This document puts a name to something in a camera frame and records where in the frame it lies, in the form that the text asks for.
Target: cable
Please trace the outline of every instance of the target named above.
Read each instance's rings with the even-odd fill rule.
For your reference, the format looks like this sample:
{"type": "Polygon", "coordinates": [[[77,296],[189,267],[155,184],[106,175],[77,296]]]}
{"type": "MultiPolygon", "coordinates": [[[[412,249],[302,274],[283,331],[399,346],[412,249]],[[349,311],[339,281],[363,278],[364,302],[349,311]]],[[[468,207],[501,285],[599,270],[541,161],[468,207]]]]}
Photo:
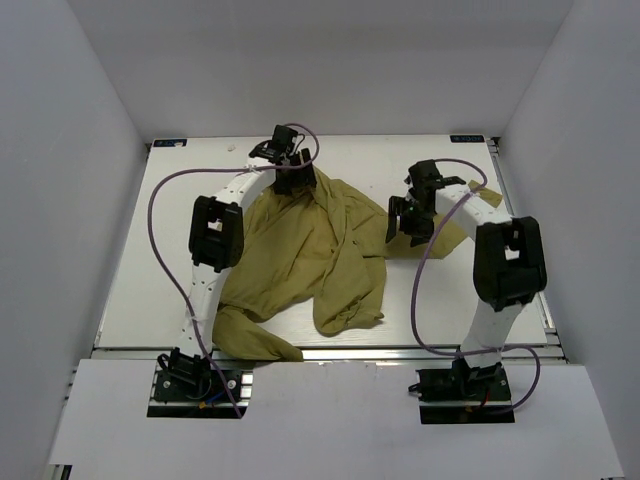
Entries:
{"type": "Polygon", "coordinates": [[[207,394],[209,393],[209,391],[211,390],[211,378],[209,378],[209,386],[207,387],[207,389],[204,391],[204,393],[202,395],[200,395],[199,397],[191,397],[189,395],[185,395],[185,397],[187,397],[189,400],[202,400],[204,397],[207,396],[207,394]]]}
{"type": "Polygon", "coordinates": [[[489,388],[487,388],[487,391],[485,392],[484,397],[482,398],[483,400],[482,402],[480,402],[480,405],[478,405],[477,407],[467,407],[465,408],[465,410],[469,413],[477,412],[478,410],[481,410],[489,402],[489,388]]]}
{"type": "Polygon", "coordinates": [[[294,155],[298,152],[298,149],[300,148],[300,145],[302,145],[302,142],[304,142],[307,139],[307,136],[304,133],[301,133],[300,135],[302,135],[302,140],[300,140],[298,144],[295,146],[295,148],[293,149],[294,155]]]}
{"type": "Polygon", "coordinates": [[[167,277],[169,277],[169,280],[171,281],[171,283],[173,283],[173,285],[178,290],[178,293],[180,293],[180,296],[184,300],[187,306],[187,310],[189,311],[189,315],[191,317],[191,322],[193,324],[193,331],[195,333],[198,346],[202,351],[202,355],[204,356],[204,358],[207,359],[207,361],[211,364],[213,369],[216,371],[216,373],[220,377],[220,380],[222,381],[222,386],[224,387],[224,391],[227,394],[227,397],[229,398],[231,405],[233,405],[233,409],[235,410],[238,418],[242,418],[242,413],[240,412],[240,409],[238,408],[238,404],[233,398],[233,394],[231,393],[231,390],[229,390],[229,387],[227,386],[227,379],[225,378],[224,373],[222,372],[222,370],[220,369],[216,361],[211,357],[206,347],[204,346],[204,341],[202,340],[202,335],[200,335],[200,330],[198,329],[198,324],[196,322],[196,312],[193,308],[191,300],[189,299],[189,295],[184,290],[184,288],[182,288],[182,285],[180,285],[180,282],[178,282],[178,280],[173,275],[173,273],[171,273],[171,270],[163,260],[162,255],[160,254],[160,250],[158,249],[155,235],[153,233],[153,205],[155,204],[156,197],[158,196],[158,192],[160,191],[160,189],[167,182],[173,180],[174,178],[181,177],[183,175],[190,175],[192,173],[248,173],[251,171],[261,172],[264,170],[300,170],[302,168],[309,166],[311,163],[315,161],[316,158],[318,158],[318,154],[320,153],[320,141],[318,140],[318,137],[310,129],[308,129],[307,127],[305,127],[300,123],[286,123],[285,127],[302,128],[303,130],[306,130],[309,133],[309,135],[311,135],[311,137],[313,138],[316,144],[316,151],[309,161],[304,162],[301,165],[268,165],[264,167],[255,167],[255,168],[246,168],[246,167],[245,168],[190,168],[187,170],[180,170],[160,180],[160,182],[155,186],[155,188],[151,192],[151,196],[149,197],[149,205],[147,206],[147,234],[149,236],[149,243],[151,244],[151,250],[153,251],[153,255],[156,257],[158,264],[160,264],[160,267],[162,268],[162,270],[164,270],[164,273],[166,273],[167,277]]]}
{"type": "MultiPolygon", "coordinates": [[[[482,177],[482,183],[480,183],[478,186],[470,189],[470,191],[467,192],[460,200],[458,200],[458,202],[453,206],[453,208],[451,210],[449,210],[447,212],[447,214],[442,218],[442,220],[440,221],[440,224],[436,227],[435,231],[433,232],[433,235],[432,235],[431,239],[429,240],[429,243],[427,244],[427,248],[424,251],[424,255],[420,259],[420,263],[418,264],[418,269],[416,270],[416,276],[415,276],[415,279],[413,281],[413,288],[411,290],[411,331],[413,332],[413,338],[416,340],[418,345],[420,345],[422,348],[424,348],[427,352],[433,353],[434,355],[440,355],[440,356],[443,356],[443,357],[463,358],[463,357],[468,357],[468,356],[471,356],[471,355],[482,355],[484,353],[495,353],[495,352],[498,352],[499,349],[497,349],[497,348],[485,348],[483,350],[472,350],[472,351],[468,351],[468,352],[447,352],[447,351],[443,351],[443,350],[438,350],[437,348],[433,348],[432,346],[427,345],[422,340],[422,338],[420,337],[420,333],[418,332],[418,323],[417,323],[417,319],[416,319],[416,305],[417,305],[417,301],[418,301],[418,287],[420,285],[420,277],[422,275],[422,271],[424,270],[424,267],[425,267],[425,265],[427,263],[427,259],[429,258],[429,255],[431,254],[431,250],[433,249],[433,245],[435,244],[435,241],[438,238],[438,235],[440,235],[440,232],[442,232],[442,229],[444,228],[445,224],[449,220],[451,220],[451,217],[453,217],[453,215],[456,213],[456,211],[467,200],[469,200],[478,190],[480,190],[481,188],[486,187],[487,183],[489,183],[489,179],[487,178],[487,175],[478,166],[474,165],[473,163],[471,163],[471,162],[469,162],[467,160],[461,160],[461,159],[458,159],[458,158],[440,158],[440,159],[437,159],[436,162],[438,162],[438,163],[440,163],[440,162],[443,162],[443,163],[444,162],[446,162],[446,163],[459,163],[459,164],[471,167],[476,172],[478,172],[480,174],[480,176],[482,177]]],[[[515,410],[516,408],[518,408],[519,406],[521,406],[524,402],[526,402],[529,399],[529,397],[531,397],[531,395],[533,394],[533,391],[538,386],[538,381],[540,380],[541,365],[540,365],[540,358],[538,357],[538,354],[536,353],[536,351],[531,346],[528,346],[528,345],[506,345],[504,348],[502,348],[502,351],[503,352],[508,352],[508,351],[516,350],[516,349],[527,350],[533,356],[533,359],[534,359],[534,361],[536,363],[535,378],[533,380],[533,383],[531,384],[531,387],[529,388],[527,393],[524,395],[524,397],[522,397],[518,402],[516,402],[515,404],[511,405],[510,407],[507,407],[507,408],[505,408],[503,410],[499,410],[499,411],[494,412],[496,414],[509,413],[509,412],[512,412],[513,410],[515,410]]]]}
{"type": "Polygon", "coordinates": [[[224,392],[217,393],[213,397],[208,398],[207,400],[205,400],[204,402],[202,402],[200,404],[200,408],[204,408],[205,405],[211,405],[213,402],[215,402],[217,399],[219,399],[222,395],[224,395],[224,392]]]}

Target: white panel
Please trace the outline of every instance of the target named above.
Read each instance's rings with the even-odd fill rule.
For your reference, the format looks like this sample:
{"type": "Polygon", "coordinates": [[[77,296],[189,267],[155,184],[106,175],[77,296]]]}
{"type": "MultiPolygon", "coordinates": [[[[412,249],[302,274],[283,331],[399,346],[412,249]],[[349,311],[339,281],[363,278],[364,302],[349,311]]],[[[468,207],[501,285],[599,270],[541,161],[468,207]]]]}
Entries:
{"type": "MultiPolygon", "coordinates": [[[[194,167],[238,167],[261,138],[189,139],[186,147],[154,148],[133,218],[131,231],[103,319],[100,347],[172,347],[184,318],[184,302],[151,253],[146,227],[148,199],[155,185],[176,170],[194,167]]],[[[316,166],[340,178],[385,210],[391,195],[404,195],[407,169],[417,160],[458,157],[480,166],[500,190],[487,146],[452,144],[448,136],[321,137],[316,166]]],[[[442,164],[444,175],[465,179],[477,174],[464,165],[442,164]]],[[[193,202],[213,195],[230,180],[228,174],[199,174],[172,180],[158,196],[154,226],[158,246],[182,285],[191,281],[187,248],[193,202]]],[[[473,286],[474,245],[465,240],[444,261],[430,261],[423,273],[418,302],[420,331],[426,342],[460,344],[477,304],[473,286]]],[[[312,320],[312,301],[295,304],[261,325],[297,346],[415,345],[409,324],[409,300],[418,260],[387,262],[383,322],[369,330],[353,329],[333,337],[321,335],[312,320]]],[[[511,343],[545,343],[537,304],[516,321],[511,343]]]]}
{"type": "Polygon", "coordinates": [[[640,478],[640,3],[577,2],[504,137],[518,213],[540,221],[548,298],[640,478]]]}
{"type": "Polygon", "coordinates": [[[70,0],[145,140],[502,133],[571,0],[70,0]]]}
{"type": "Polygon", "coordinates": [[[41,478],[71,371],[91,352],[144,156],[67,3],[0,2],[3,478],[41,478]]]}
{"type": "MultiPolygon", "coordinates": [[[[242,420],[147,419],[154,362],[80,364],[51,457],[92,478],[517,478],[621,475],[583,367],[545,367],[507,425],[420,425],[409,367],[272,364],[242,420]]],[[[533,367],[508,367],[515,395],[533,367]]]]}

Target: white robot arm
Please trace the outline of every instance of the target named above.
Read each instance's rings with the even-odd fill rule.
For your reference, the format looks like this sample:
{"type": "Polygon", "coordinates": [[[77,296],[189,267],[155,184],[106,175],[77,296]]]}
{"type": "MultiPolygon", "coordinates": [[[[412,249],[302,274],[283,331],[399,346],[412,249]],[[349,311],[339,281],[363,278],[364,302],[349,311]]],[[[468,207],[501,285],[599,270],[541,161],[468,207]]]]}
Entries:
{"type": "Polygon", "coordinates": [[[465,400],[488,392],[495,383],[506,383],[501,350],[524,306],[545,288],[547,276],[536,220],[494,209],[472,195],[460,178],[440,175],[436,162],[425,160],[412,166],[407,196],[390,198],[387,241],[396,233],[398,217],[400,230],[411,235],[412,245],[429,241],[434,234],[433,217],[449,214],[469,196],[450,214],[450,220],[475,242],[473,281],[479,298],[459,348],[468,355],[460,355],[444,376],[422,371],[420,383],[410,389],[436,401],[465,400]]]}
{"type": "MultiPolygon", "coordinates": [[[[262,158],[256,158],[251,163],[253,167],[270,165],[268,160],[262,158]]],[[[217,265],[217,268],[216,265],[210,264],[215,263],[211,258],[216,255],[216,252],[207,252],[206,244],[204,243],[207,232],[214,235],[216,235],[215,232],[219,232],[220,237],[226,234],[224,240],[213,244],[214,249],[219,247],[218,254],[222,253],[222,242],[231,242],[231,237],[233,236],[236,237],[235,241],[239,242],[239,245],[233,245],[232,247],[239,249],[241,254],[242,242],[239,239],[243,236],[242,212],[247,211],[262,191],[272,185],[275,180],[275,170],[252,170],[236,176],[229,185],[215,196],[211,198],[200,197],[196,200],[189,241],[194,261],[189,299],[193,305],[196,318],[195,322],[193,322],[189,311],[186,311],[182,333],[177,344],[183,354],[190,356],[202,354],[193,331],[194,323],[200,331],[207,351],[210,352],[213,349],[213,323],[220,295],[222,294],[222,287],[231,272],[231,268],[224,268],[223,263],[217,265]],[[225,221],[232,222],[236,228],[228,224],[225,225],[225,221]]],[[[239,260],[239,256],[237,258],[234,257],[232,263],[237,263],[237,260],[239,260]]]]}
{"type": "MultiPolygon", "coordinates": [[[[247,172],[237,175],[216,195],[196,199],[189,235],[193,277],[188,297],[193,318],[187,308],[176,348],[170,355],[158,357],[163,380],[160,384],[168,387],[156,388],[156,400],[184,401],[220,391],[220,379],[211,374],[203,347],[207,353],[213,349],[213,324],[222,288],[242,256],[243,212],[268,187],[286,195],[293,188],[316,185],[313,167],[308,165],[311,155],[306,148],[298,151],[297,136],[298,132],[288,126],[276,126],[272,138],[256,145],[249,154],[247,172]],[[275,169],[274,165],[284,168],[275,169]]],[[[238,372],[226,372],[233,385],[229,391],[235,396],[239,386],[233,379],[238,372]]]]}

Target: fabric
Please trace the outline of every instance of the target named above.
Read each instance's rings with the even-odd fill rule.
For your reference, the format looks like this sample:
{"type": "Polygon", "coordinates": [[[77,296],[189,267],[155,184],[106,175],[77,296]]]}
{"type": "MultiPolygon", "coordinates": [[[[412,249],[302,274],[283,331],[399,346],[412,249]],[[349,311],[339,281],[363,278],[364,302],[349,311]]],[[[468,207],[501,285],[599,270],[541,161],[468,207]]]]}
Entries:
{"type": "MultiPolygon", "coordinates": [[[[383,318],[385,258],[424,253],[424,245],[409,247],[402,233],[385,244],[387,212],[342,180],[315,173],[315,189],[292,196],[268,189],[244,216],[244,251],[225,283],[213,328],[213,341],[229,355],[301,361],[298,348],[259,323],[311,297],[315,327],[324,335],[374,327],[383,318]]],[[[494,206],[502,200],[486,189],[480,195],[494,206]]],[[[464,238],[448,223],[432,257],[444,258],[464,238]]]]}

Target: small sticker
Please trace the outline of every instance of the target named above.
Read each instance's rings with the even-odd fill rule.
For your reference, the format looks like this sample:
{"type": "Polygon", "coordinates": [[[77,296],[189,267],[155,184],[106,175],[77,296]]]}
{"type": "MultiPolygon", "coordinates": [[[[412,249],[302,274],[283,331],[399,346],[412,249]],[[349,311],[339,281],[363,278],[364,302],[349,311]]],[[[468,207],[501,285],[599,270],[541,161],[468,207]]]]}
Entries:
{"type": "Polygon", "coordinates": [[[186,147],[187,139],[186,138],[170,138],[166,140],[154,140],[154,147],[186,147]]]}
{"type": "Polygon", "coordinates": [[[449,135],[451,143],[484,143],[482,135],[449,135]]]}

